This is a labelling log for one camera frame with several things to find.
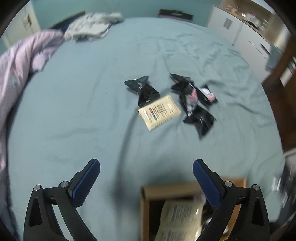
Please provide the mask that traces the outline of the brown wooden chair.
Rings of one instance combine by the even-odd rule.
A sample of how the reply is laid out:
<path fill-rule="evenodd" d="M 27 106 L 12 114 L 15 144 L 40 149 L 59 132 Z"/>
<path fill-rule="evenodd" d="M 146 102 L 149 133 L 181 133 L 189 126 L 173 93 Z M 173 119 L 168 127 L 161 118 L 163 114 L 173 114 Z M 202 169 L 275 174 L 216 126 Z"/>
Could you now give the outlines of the brown wooden chair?
<path fill-rule="evenodd" d="M 295 37 L 290 37 L 286 49 L 278 64 L 264 82 L 262 87 L 267 95 L 280 134 L 283 150 L 295 148 L 295 73 L 286 85 L 280 77 L 295 57 Z"/>

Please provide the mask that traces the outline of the brown cardboard box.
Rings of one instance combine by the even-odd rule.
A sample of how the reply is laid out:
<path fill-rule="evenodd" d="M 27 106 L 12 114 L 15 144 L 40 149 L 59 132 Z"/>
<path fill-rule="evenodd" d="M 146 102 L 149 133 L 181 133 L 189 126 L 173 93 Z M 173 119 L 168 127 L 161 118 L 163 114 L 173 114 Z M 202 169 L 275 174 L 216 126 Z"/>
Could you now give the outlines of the brown cardboard box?
<path fill-rule="evenodd" d="M 215 214 L 194 182 L 144 186 L 140 193 L 141 240 L 196 240 Z"/>

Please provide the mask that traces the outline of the grey crumpled garment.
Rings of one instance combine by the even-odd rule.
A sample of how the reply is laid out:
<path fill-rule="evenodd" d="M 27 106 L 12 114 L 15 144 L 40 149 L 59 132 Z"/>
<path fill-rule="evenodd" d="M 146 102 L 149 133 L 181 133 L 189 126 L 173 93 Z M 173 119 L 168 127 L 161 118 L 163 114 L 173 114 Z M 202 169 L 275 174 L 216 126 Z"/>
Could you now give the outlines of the grey crumpled garment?
<path fill-rule="evenodd" d="M 64 39 L 94 41 L 104 38 L 110 27 L 125 20 L 121 13 L 86 13 L 74 20 L 67 28 Z"/>

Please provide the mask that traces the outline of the pile black white snack packet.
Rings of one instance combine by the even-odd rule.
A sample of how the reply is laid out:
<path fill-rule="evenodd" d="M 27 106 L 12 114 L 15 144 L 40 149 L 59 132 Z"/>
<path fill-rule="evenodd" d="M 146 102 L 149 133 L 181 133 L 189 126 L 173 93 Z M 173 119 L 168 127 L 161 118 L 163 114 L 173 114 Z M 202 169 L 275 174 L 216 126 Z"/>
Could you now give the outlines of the pile black white snack packet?
<path fill-rule="evenodd" d="M 210 114 L 208 108 L 218 102 L 215 94 L 206 84 L 196 87 L 189 77 L 171 73 L 170 78 L 175 83 L 171 90 L 179 95 L 180 102 L 186 112 L 183 122 L 193 125 L 199 137 L 204 137 L 214 125 L 215 118 Z"/>

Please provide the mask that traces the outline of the black bag by wall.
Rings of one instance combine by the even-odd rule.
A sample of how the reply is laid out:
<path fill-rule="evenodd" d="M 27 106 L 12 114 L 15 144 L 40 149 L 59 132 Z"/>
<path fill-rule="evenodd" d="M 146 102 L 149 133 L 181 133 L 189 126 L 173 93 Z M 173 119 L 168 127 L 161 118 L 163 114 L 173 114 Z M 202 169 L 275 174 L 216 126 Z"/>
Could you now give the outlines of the black bag by wall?
<path fill-rule="evenodd" d="M 173 9 L 160 9 L 158 12 L 158 18 L 170 18 L 186 22 L 193 21 L 193 15 Z"/>

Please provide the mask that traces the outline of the lilac duvet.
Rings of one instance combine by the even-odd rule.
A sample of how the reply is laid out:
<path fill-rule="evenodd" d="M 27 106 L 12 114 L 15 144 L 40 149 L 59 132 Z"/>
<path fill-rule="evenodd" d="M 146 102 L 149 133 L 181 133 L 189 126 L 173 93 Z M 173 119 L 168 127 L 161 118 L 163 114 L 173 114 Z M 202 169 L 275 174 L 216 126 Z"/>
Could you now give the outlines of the lilac duvet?
<path fill-rule="evenodd" d="M 1 240 L 16 236 L 9 208 L 6 122 L 29 76 L 42 71 L 63 42 L 62 31 L 46 29 L 19 40 L 1 55 Z"/>

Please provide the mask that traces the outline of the beige sachet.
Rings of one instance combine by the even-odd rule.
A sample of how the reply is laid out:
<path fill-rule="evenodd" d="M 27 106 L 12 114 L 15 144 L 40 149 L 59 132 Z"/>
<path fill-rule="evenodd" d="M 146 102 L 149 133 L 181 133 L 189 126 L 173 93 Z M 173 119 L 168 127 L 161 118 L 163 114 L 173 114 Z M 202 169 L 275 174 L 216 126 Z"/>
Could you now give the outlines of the beige sachet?
<path fill-rule="evenodd" d="M 197 240 L 204 204 L 203 200 L 166 201 L 155 240 Z"/>
<path fill-rule="evenodd" d="M 144 121 L 149 131 L 167 121 L 181 115 L 181 111 L 170 95 L 164 96 L 138 110 L 139 116 Z"/>

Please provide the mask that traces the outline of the dark pillow at headboard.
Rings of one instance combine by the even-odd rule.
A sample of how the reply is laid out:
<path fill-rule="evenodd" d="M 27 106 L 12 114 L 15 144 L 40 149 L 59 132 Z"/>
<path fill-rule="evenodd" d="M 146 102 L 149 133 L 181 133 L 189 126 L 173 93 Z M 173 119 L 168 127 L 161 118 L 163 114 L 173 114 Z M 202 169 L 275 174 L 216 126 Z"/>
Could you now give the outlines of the dark pillow at headboard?
<path fill-rule="evenodd" d="M 60 31 L 62 31 L 63 33 L 65 33 L 66 30 L 68 29 L 69 25 L 70 25 L 73 21 L 75 21 L 77 18 L 79 18 L 79 17 L 85 15 L 85 13 L 86 13 L 85 11 L 81 11 L 81 12 L 75 14 L 75 15 L 72 15 L 72 16 L 70 16 L 70 17 L 68 17 L 68 18 L 66 18 L 66 19 L 64 19 L 64 20 L 62 20 L 62 21 L 56 23 L 55 25 L 51 26 L 50 29 L 60 30 Z"/>

